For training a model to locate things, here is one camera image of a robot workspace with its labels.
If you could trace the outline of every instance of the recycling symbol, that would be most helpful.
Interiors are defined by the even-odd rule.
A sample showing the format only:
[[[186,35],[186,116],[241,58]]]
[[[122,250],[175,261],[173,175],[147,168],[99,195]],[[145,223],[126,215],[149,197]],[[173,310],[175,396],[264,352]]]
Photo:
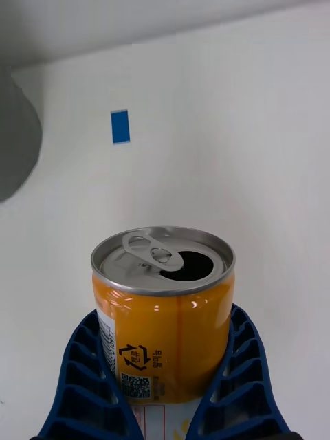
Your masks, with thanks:
[[[140,357],[139,349],[142,350],[142,355],[143,355],[142,359]],[[123,349],[119,349],[119,356],[122,356],[124,358],[126,365],[131,365],[139,371],[145,370],[146,364],[151,360],[151,358],[148,357],[148,351],[147,351],[146,347],[143,345],[139,345],[139,347],[136,347],[136,346],[127,344],[126,347],[124,347]]]

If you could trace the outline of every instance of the can lid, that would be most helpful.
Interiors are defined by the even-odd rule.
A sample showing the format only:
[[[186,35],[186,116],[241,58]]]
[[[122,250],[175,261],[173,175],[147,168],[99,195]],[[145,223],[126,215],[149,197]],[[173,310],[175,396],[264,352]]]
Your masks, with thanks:
[[[176,296],[208,289],[234,269],[232,248],[190,228],[130,230],[103,241],[91,255],[94,273],[125,292]]]

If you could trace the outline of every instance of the qr code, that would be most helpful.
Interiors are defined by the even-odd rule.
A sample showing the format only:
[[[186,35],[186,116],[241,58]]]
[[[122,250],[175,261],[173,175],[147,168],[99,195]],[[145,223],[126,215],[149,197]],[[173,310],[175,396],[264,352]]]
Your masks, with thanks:
[[[151,398],[151,379],[149,377],[122,375],[122,393],[134,399]]]

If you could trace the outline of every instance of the blue sticker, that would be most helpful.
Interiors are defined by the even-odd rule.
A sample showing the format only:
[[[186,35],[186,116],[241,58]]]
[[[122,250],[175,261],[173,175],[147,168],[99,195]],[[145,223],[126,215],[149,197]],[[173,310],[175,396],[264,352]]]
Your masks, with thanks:
[[[131,141],[129,136],[129,112],[127,110],[111,112],[111,124],[112,142],[114,144]]]

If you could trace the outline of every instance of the can label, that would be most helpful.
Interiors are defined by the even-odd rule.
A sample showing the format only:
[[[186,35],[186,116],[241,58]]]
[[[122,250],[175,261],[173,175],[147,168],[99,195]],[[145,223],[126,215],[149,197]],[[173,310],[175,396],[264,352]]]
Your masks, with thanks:
[[[117,376],[116,323],[114,319],[106,315],[99,307],[96,308],[96,311],[98,312],[104,356],[110,371],[114,376]]]
[[[131,408],[145,439],[184,440],[200,401]]]
[[[234,277],[200,295],[138,296],[93,279],[104,355],[131,405],[200,398],[226,349]]]

